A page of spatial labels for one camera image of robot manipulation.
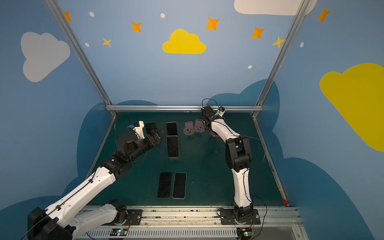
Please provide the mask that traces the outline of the left aluminium frame post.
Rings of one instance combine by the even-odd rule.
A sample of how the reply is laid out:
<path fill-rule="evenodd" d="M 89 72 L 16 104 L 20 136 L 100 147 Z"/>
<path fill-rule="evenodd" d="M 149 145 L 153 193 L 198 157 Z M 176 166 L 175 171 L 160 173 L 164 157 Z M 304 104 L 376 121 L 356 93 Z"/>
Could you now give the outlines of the left aluminium frame post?
<path fill-rule="evenodd" d="M 63 33 L 65 34 L 65 36 L 68 39 L 69 43 L 71 44 L 72 48 L 74 49 L 76 55 L 78 56 L 80 62 L 83 65 L 84 69 L 86 70 L 91 81 L 93 82 L 94 86 L 96 87 L 99 95 L 101 96 L 104 103 L 106 104 L 106 107 L 113 105 L 110 97 L 107 94 L 107 91 L 105 90 L 105 88 L 104 88 L 101 80 L 99 79 L 95 69 L 93 68 L 90 60 L 88 59 L 85 51 L 83 50 L 75 32 L 71 28 L 69 21 L 66 19 L 64 12 L 62 11 L 58 1 L 45 0 L 45 3 L 47 4 L 48 8 L 50 9 L 51 13 L 55 17 L 56 21 L 58 22 L 60 28 L 62 29 Z"/>

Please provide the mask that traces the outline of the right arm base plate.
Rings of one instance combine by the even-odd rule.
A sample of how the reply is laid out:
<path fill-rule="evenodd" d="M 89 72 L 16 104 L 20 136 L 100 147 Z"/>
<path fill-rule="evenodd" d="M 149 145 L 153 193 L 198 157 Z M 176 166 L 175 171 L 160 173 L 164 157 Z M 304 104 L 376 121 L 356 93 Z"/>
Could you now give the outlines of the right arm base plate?
<path fill-rule="evenodd" d="M 238 218 L 235 216 L 234 209 L 217 209 L 217 215 L 222 225 L 260 225 L 261 219 L 258 210 L 254 209 L 248 217 Z"/>

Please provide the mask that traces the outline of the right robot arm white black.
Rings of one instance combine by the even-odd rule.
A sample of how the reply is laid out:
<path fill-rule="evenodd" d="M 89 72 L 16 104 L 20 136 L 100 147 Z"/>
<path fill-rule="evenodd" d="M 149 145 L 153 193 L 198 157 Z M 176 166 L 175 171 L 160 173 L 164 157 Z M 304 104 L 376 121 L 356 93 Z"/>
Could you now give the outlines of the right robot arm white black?
<path fill-rule="evenodd" d="M 243 223 L 254 212 L 249 189 L 251 146 L 248 137 L 240 135 L 227 125 L 224 113 L 224 107 L 219 107 L 217 111 L 210 106 L 202 107 L 205 129 L 225 142 L 225 159 L 234 178 L 234 217 L 238 223 Z"/>

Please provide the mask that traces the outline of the blue phone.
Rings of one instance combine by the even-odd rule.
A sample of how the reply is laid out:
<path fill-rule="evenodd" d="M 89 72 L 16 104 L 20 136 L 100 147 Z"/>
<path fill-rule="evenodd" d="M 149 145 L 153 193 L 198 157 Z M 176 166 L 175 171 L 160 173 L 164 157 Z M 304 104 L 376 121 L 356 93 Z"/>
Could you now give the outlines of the blue phone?
<path fill-rule="evenodd" d="M 177 159 L 180 155 L 179 137 L 167 136 L 167 154 L 170 159 Z"/>

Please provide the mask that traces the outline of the aluminium frame post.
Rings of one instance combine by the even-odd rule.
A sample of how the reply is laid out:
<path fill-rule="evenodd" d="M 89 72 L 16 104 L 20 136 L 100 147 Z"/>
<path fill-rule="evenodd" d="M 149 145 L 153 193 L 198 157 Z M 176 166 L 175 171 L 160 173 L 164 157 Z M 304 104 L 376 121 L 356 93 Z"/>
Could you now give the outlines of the aluminium frame post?
<path fill-rule="evenodd" d="M 280 48 L 278 56 L 274 62 L 273 68 L 267 78 L 266 83 L 264 84 L 262 91 L 258 97 L 258 100 L 256 102 L 256 107 L 258 107 L 257 110 L 252 112 L 252 117 L 255 120 L 258 113 L 263 110 L 264 102 L 272 88 L 272 85 L 279 73 L 279 70 L 281 66 L 283 65 L 283 62 L 290 50 L 290 47 L 307 15 L 307 10 L 310 8 L 310 3 L 312 1 L 310 0 L 304 0 L 300 3 L 298 11 L 292 21 L 292 24 L 290 25 L 290 28 L 287 32 L 286 39 L 283 42 L 283 46 Z"/>
<path fill-rule="evenodd" d="M 60 28 L 62 29 L 63 33 L 65 34 L 65 36 L 68 39 L 69 43 L 71 44 L 72 48 L 74 49 L 76 55 L 78 56 L 80 62 L 83 65 L 84 69 L 86 70 L 91 81 L 93 82 L 94 86 L 96 87 L 99 95 L 101 96 L 104 103 L 106 104 L 106 107 L 113 105 L 110 97 L 107 94 L 107 91 L 105 90 L 105 88 L 104 88 L 101 80 L 99 79 L 95 69 L 93 68 L 90 60 L 88 59 L 85 51 L 83 50 L 75 32 L 71 28 L 69 21 L 66 19 L 64 12 L 62 11 L 58 1 L 45 0 L 45 3 L 47 4 L 48 8 L 50 9 L 51 13 L 55 17 L 56 21 L 58 22 Z"/>

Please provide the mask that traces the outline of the green circuit board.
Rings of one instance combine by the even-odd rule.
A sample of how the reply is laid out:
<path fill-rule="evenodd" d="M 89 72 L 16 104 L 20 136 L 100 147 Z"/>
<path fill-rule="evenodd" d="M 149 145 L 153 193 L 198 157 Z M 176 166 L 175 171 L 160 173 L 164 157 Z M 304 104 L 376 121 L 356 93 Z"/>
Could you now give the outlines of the green circuit board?
<path fill-rule="evenodd" d="M 237 228 L 238 239 L 250 239 L 254 235 L 251 228 Z"/>
<path fill-rule="evenodd" d="M 112 229 L 110 237 L 125 237 L 128 234 L 128 229 Z"/>

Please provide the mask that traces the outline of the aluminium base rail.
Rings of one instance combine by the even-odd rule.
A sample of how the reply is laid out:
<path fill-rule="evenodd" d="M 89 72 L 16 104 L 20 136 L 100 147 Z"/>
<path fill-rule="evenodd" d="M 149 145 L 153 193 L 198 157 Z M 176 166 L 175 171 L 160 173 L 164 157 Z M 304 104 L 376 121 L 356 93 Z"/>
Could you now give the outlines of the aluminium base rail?
<path fill-rule="evenodd" d="M 99 209 L 99 206 L 85 207 L 79 215 Z M 237 228 L 251 228 L 254 235 L 251 240 L 284 239 L 307 240 L 299 212 L 295 208 L 260 207 L 258 210 L 260 225 L 222 225 L 217 209 L 213 207 L 156 207 L 136 206 L 128 209 L 142 210 L 141 223 L 138 226 L 116 226 L 109 223 L 94 228 L 75 240 L 130 240 L 130 239 L 205 239 L 237 238 Z M 128 229 L 125 237 L 110 237 L 112 229 Z"/>

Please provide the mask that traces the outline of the left green circuit board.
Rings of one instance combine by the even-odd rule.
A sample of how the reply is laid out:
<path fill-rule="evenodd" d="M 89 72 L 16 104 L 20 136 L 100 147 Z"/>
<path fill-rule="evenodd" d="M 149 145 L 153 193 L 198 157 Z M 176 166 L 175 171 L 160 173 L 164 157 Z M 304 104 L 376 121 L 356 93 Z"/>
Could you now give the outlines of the left green circuit board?
<path fill-rule="evenodd" d="M 110 237 L 125 237 L 128 234 L 128 229 L 112 229 Z"/>

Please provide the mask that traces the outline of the purple phone back middle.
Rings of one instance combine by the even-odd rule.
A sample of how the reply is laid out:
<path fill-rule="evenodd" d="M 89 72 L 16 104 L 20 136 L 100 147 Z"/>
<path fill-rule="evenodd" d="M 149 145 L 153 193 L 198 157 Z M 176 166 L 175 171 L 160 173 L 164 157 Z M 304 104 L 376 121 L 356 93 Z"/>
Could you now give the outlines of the purple phone back middle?
<path fill-rule="evenodd" d="M 166 123 L 166 129 L 167 129 L 167 135 L 168 136 L 177 136 L 178 135 L 178 129 L 177 129 L 177 123 L 176 122 L 167 122 Z"/>

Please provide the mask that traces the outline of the wooden round phone stand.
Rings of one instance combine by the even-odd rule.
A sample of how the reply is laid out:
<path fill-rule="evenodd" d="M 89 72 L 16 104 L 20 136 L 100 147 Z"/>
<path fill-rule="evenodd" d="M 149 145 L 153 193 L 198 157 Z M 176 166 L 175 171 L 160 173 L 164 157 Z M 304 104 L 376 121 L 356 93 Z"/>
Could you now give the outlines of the wooden round phone stand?
<path fill-rule="evenodd" d="M 210 132 L 210 135 L 212 136 L 212 137 L 214 137 L 214 138 L 219 138 L 220 136 L 216 133 L 216 132 L 214 132 L 213 130 L 209 130 L 209 132 Z"/>

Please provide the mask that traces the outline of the grey phone stand emptied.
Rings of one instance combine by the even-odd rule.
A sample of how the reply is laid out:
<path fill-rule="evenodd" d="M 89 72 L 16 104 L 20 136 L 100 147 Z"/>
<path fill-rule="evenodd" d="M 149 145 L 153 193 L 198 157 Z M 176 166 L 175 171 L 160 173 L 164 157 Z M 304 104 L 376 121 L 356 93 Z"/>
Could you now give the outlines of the grey phone stand emptied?
<path fill-rule="evenodd" d="M 194 124 L 192 121 L 185 122 L 185 128 L 183 129 L 183 132 L 186 136 L 191 136 L 195 133 Z"/>

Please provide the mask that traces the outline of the grey round stand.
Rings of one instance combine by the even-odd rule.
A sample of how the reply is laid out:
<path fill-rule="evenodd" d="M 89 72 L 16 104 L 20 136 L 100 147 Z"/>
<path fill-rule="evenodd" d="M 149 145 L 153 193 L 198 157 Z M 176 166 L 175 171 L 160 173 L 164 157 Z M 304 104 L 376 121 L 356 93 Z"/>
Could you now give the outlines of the grey round stand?
<path fill-rule="evenodd" d="M 203 133 L 205 131 L 204 121 L 201 119 L 196 119 L 194 130 L 196 133 Z"/>

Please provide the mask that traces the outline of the dark phone grey stand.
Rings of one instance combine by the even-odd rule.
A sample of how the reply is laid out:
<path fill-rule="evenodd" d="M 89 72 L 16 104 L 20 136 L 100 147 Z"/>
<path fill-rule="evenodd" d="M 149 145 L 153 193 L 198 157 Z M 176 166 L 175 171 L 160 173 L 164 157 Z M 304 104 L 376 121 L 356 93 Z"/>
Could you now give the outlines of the dark phone grey stand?
<path fill-rule="evenodd" d="M 172 173 L 161 172 L 158 186 L 158 198 L 168 198 L 171 195 Z"/>

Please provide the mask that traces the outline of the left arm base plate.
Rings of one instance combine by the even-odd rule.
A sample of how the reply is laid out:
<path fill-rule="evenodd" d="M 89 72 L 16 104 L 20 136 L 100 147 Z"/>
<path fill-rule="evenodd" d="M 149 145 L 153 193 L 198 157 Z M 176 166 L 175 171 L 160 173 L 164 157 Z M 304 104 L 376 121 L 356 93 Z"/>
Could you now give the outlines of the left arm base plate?
<path fill-rule="evenodd" d="M 142 214 L 143 211 L 138 209 L 119 210 L 115 219 L 109 224 L 116 226 L 138 226 L 141 223 Z"/>

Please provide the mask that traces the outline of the white phone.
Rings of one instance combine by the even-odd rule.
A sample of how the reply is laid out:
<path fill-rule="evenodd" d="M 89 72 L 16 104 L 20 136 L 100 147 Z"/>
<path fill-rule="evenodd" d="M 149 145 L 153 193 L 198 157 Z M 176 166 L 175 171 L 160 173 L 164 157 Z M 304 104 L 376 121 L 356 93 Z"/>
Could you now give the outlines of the white phone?
<path fill-rule="evenodd" d="M 173 199 L 184 199 L 186 197 L 187 174 L 175 173 Z"/>

